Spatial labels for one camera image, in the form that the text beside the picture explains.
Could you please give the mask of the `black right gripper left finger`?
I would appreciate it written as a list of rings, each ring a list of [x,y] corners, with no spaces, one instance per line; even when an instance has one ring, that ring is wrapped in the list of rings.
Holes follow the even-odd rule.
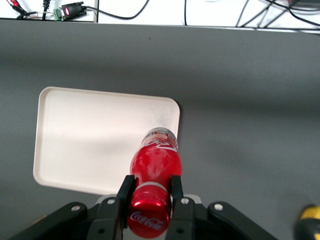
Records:
[[[115,196],[105,196],[91,208],[81,202],[68,203],[9,239],[121,240],[135,183],[135,177],[127,175]]]

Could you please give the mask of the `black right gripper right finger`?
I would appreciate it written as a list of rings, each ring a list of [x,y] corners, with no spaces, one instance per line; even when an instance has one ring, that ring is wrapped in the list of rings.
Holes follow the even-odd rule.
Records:
[[[276,238],[227,202],[205,207],[184,196],[181,177],[170,177],[172,218],[167,240],[275,240]]]

